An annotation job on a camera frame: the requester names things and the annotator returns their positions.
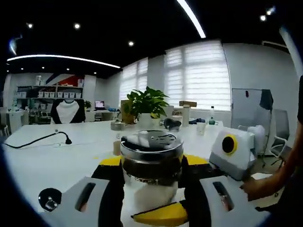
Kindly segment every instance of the window blind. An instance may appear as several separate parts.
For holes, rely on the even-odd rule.
[[[127,94],[129,94],[133,89],[145,91],[147,86],[147,69],[148,58],[142,59],[123,68],[120,80],[118,106],[120,106],[121,100],[127,99]]]
[[[208,41],[168,50],[165,92],[170,105],[197,102],[198,109],[231,110],[231,88],[220,41]]]

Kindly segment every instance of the water bottle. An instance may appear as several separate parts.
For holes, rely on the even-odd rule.
[[[211,106],[210,109],[210,114],[209,114],[209,120],[208,120],[208,124],[214,125],[215,120],[214,120],[214,106]]]

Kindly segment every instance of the potted plant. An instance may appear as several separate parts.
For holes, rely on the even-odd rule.
[[[91,108],[91,102],[88,100],[84,101],[84,108],[86,112],[89,112]]]
[[[141,127],[150,128],[153,125],[152,116],[154,118],[160,118],[161,115],[166,116],[163,108],[169,104],[164,101],[165,97],[168,96],[162,91],[154,90],[150,87],[146,87],[144,92],[134,90],[127,95],[132,105],[125,105],[124,111],[133,115]]]

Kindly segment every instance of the black cable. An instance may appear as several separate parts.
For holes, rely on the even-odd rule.
[[[9,147],[11,147],[11,148],[19,149],[19,148],[22,148],[22,147],[31,145],[31,144],[33,144],[33,143],[36,143],[36,142],[39,141],[39,140],[43,140],[43,139],[45,139],[45,138],[48,138],[48,137],[51,137],[51,136],[54,136],[54,135],[57,135],[57,134],[60,134],[60,133],[61,133],[61,134],[64,134],[64,135],[66,136],[66,141],[65,141],[65,143],[66,143],[66,144],[71,144],[71,139],[68,137],[68,135],[67,135],[65,132],[63,132],[63,131],[58,131],[58,132],[55,132],[55,133],[50,134],[50,135],[48,135],[48,136],[43,136],[43,137],[38,138],[38,139],[36,139],[36,140],[34,140],[34,141],[30,142],[30,143],[27,143],[27,144],[24,144],[24,145],[21,145],[21,146],[18,146],[18,147],[9,145],[9,144],[7,144],[7,143],[5,143],[5,145],[7,145],[7,146],[9,146]]]

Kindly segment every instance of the metal canister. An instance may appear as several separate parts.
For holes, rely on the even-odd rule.
[[[136,180],[173,185],[181,172],[183,140],[169,131],[138,131],[121,138],[122,167]]]

